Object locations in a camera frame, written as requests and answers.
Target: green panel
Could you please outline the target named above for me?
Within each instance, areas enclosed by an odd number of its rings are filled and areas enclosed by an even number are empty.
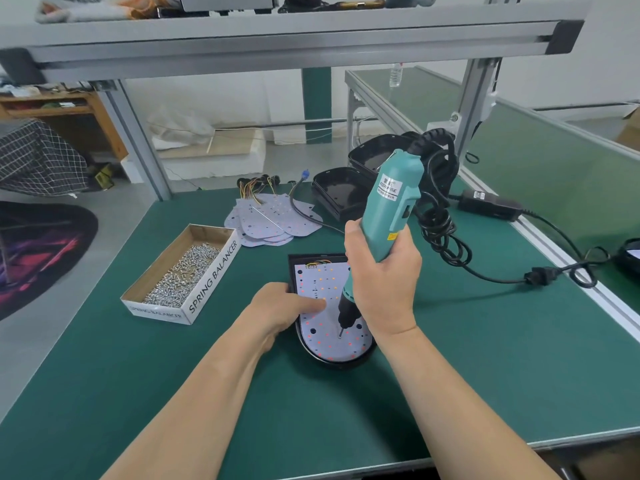
[[[302,97],[306,120],[332,117],[331,67],[302,69]],[[309,123],[306,126],[307,143],[331,143],[331,123]]]
[[[389,94],[388,70],[357,74],[420,128],[448,119],[460,92],[459,84],[416,68],[404,70],[399,96]],[[581,249],[604,246],[614,253],[626,239],[640,236],[640,161],[502,103],[480,126],[470,151],[481,161],[465,163],[469,170],[500,195],[555,222]],[[553,231],[534,224],[566,248]],[[640,280],[613,264],[596,275],[640,313]]]
[[[236,197],[235,189],[190,192],[152,206],[0,424],[3,479],[99,478],[260,286],[288,279],[287,254],[344,250],[342,236],[325,229],[244,248],[194,325],[132,316],[123,291],[188,223],[222,225]],[[299,197],[310,201],[309,185]],[[507,223],[454,214],[478,271],[514,278],[547,262]],[[482,282],[446,266],[411,225],[424,257],[414,305],[421,329],[517,433],[533,442],[640,427],[640,345],[569,279],[540,290]],[[427,455],[380,351],[330,371],[288,330],[258,364],[220,479]]]

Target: person's right hand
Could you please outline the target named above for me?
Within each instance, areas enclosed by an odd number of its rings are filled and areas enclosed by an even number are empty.
[[[360,221],[344,227],[353,297],[376,340],[416,327],[413,295],[420,275],[422,257],[408,226],[398,234],[386,259],[376,263],[369,251]]]

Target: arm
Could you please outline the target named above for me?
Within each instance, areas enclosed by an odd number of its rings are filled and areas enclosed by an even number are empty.
[[[380,263],[359,225],[349,222],[345,231],[356,303],[393,368],[441,478],[557,480],[417,327],[413,295],[422,258],[409,227]]]
[[[216,478],[261,355],[300,313],[326,306],[286,291],[285,283],[258,291],[102,480]]]

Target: box of screws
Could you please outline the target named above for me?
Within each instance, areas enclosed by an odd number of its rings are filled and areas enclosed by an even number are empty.
[[[236,229],[189,224],[121,300],[134,315],[190,325],[240,247]]]

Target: green pillar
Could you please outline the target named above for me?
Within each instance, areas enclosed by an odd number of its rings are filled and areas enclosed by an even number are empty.
[[[306,120],[332,117],[331,67],[302,69],[302,98]],[[331,123],[309,123],[307,143],[331,143],[331,133]]]

